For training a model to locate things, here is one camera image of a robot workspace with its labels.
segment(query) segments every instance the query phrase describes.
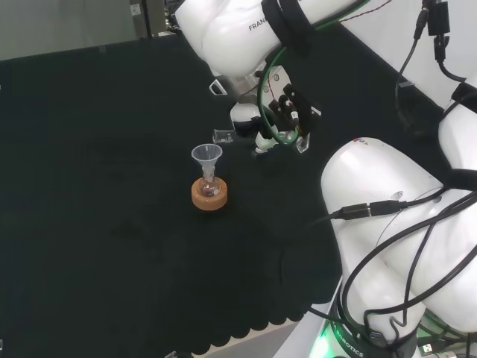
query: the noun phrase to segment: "black table surface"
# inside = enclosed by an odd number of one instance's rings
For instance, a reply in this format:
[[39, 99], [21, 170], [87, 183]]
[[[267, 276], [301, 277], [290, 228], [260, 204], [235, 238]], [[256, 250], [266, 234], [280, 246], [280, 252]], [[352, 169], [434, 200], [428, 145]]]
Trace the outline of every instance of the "black table surface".
[[374, 136], [434, 175], [445, 166], [434, 143], [404, 136], [386, 63], [341, 27], [313, 41], [312, 56], [285, 61], [323, 105], [309, 152], [225, 146], [216, 172], [230, 197], [218, 213], [191, 203], [190, 152], [230, 128], [233, 103], [209, 94], [212, 76], [183, 39], [0, 63], [5, 357], [202, 354], [331, 298], [331, 227], [303, 226], [326, 212], [319, 182], [332, 152]]

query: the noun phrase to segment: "cable connector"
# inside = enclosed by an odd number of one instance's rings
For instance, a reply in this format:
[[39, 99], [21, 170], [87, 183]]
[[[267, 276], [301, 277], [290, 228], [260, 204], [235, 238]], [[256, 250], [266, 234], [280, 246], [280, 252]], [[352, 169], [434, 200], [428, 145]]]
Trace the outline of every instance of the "cable connector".
[[419, 13], [419, 16], [417, 17], [416, 30], [414, 32], [415, 40], [419, 40], [422, 37], [428, 20], [429, 20], [429, 9], [427, 7], [423, 7], [423, 9]]
[[439, 35], [434, 38], [434, 56], [437, 63], [442, 63], [446, 59], [446, 47], [449, 45], [449, 37]]
[[377, 201], [371, 204], [357, 204], [349, 207], [342, 207], [335, 213], [334, 219], [354, 220], [369, 218], [370, 216], [383, 216], [395, 214], [408, 207], [406, 201], [386, 200]]
[[443, 36], [450, 32], [449, 4], [432, 2], [429, 7], [429, 36]]

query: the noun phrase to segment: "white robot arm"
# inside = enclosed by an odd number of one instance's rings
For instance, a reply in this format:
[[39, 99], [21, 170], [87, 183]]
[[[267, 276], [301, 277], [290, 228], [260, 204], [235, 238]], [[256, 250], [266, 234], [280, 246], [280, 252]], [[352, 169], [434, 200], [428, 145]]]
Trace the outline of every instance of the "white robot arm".
[[[272, 25], [265, 15], [267, 11], [264, 12], [264, 6], [271, 1], [282, 9], [285, 6], [289, 9], [288, 6], [293, 3], [294, 14], [301, 15], [301, 19], [310, 27], [334, 21], [366, 2], [186, 0], [176, 12], [182, 32], [197, 55], [207, 62], [213, 75], [228, 78], [238, 95], [261, 91], [256, 88], [259, 76], [255, 74], [263, 69], [265, 58], [286, 40], [283, 34], [277, 36], [277, 24]], [[467, 80], [467, 85], [477, 91], [477, 74]], [[236, 122], [243, 122], [244, 117], [247, 117], [244, 113], [255, 116], [258, 112], [253, 105], [238, 104], [232, 111], [232, 118]], [[441, 122], [439, 140], [452, 168], [477, 171], [475, 133], [477, 114], [460, 104]], [[270, 143], [265, 143], [263, 147], [269, 148]], [[414, 201], [438, 191], [443, 184], [389, 145], [377, 139], [360, 138], [345, 145], [332, 157], [323, 172], [321, 186], [326, 206], [330, 212], [334, 212], [357, 203], [398, 199]], [[438, 200], [403, 210], [396, 215], [351, 222], [334, 221], [344, 286], [360, 262], [378, 245], [394, 234], [436, 216], [450, 204], [466, 198], [469, 193], [451, 189]], [[347, 295], [347, 314], [357, 324], [365, 323], [364, 313], [367, 310], [402, 304], [406, 278], [425, 234], [425, 228], [417, 230], [386, 248], [356, 276]], [[458, 215], [438, 222], [415, 269], [410, 299], [445, 277], [476, 246], [477, 205], [470, 205]], [[445, 287], [409, 308], [406, 324], [391, 323], [392, 320], [404, 320], [404, 312], [400, 310], [397, 313], [372, 315], [370, 329], [380, 333], [381, 339], [389, 344], [398, 338], [415, 336], [417, 325], [428, 308], [450, 327], [462, 333], [476, 332], [476, 298], [477, 260], [473, 260]], [[413, 357], [420, 357], [419, 351]]]
[[[301, 0], [298, 4], [309, 24], [315, 26], [337, 19], [364, 2]], [[176, 18], [192, 48], [216, 76], [253, 74], [280, 45], [260, 0], [187, 0]]]

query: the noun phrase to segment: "green cable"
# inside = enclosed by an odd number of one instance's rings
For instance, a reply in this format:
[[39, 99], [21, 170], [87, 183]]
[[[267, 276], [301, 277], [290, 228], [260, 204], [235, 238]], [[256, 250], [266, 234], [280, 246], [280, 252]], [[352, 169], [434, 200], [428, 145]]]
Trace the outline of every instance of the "green cable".
[[[362, 4], [360, 4], [358, 7], [356, 7], [356, 9], [353, 9], [351, 10], [349, 13], [345, 13], [342, 17], [340, 18], [337, 18], [337, 19], [334, 19], [330, 22], [327, 22], [326, 24], [323, 24], [321, 26], [318, 26], [315, 31], [319, 31], [319, 30], [322, 30], [323, 28], [326, 28], [332, 24], [335, 24], [337, 21], [339, 21], [340, 19], [343, 19], [344, 17], [350, 15], [351, 13], [354, 13], [356, 10], [358, 10], [359, 8], [365, 6], [370, 0], [367, 0], [365, 2], [363, 2]], [[260, 94], [263, 93], [263, 89], [265, 88], [265, 85], [266, 83], [268, 82], [268, 77], [270, 75], [270, 72], [271, 72], [271, 69], [275, 66], [275, 63], [277, 63], [278, 59], [280, 58], [280, 56], [282, 56], [282, 54], [286, 51], [286, 47], [283, 46], [283, 48], [281, 50], [279, 50], [277, 52], [277, 54], [275, 55], [275, 57], [273, 58], [273, 60], [271, 61], [270, 65], [268, 65], [268, 69], [267, 71], [265, 72], [264, 74], [264, 80], [262, 82], [262, 86], [260, 88]], [[298, 140], [298, 136], [300, 135], [299, 132], [298, 132], [298, 128], [295, 128], [295, 133], [293, 135], [293, 137], [291, 139], [286, 139], [285, 137], [283, 136], [280, 136], [277, 132], [274, 131], [274, 129], [272, 128], [270, 122], [268, 121], [268, 117], [267, 117], [267, 114], [265, 112], [265, 109], [263, 107], [263, 101], [262, 101], [262, 95], [259, 96], [260, 98], [260, 113], [264, 119], [264, 123], [265, 123], [265, 126], [267, 127], [268, 131], [270, 132], [271, 136], [279, 143], [279, 144], [282, 144], [282, 145], [293, 145], [297, 140]]]

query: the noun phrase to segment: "small transparent object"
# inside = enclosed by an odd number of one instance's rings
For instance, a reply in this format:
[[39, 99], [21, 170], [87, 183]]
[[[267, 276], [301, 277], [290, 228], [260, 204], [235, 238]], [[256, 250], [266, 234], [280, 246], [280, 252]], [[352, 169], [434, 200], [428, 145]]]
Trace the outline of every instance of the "small transparent object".
[[308, 148], [310, 148], [310, 133], [305, 138], [300, 137], [297, 140], [297, 150], [300, 154], [308, 151]]
[[224, 131], [215, 129], [212, 135], [212, 141], [214, 144], [230, 144], [237, 140], [237, 134], [235, 131]]
[[221, 155], [222, 148], [216, 144], [203, 144], [192, 149], [192, 158], [202, 166], [203, 177], [200, 179], [198, 191], [203, 197], [211, 198], [221, 192], [214, 167]]

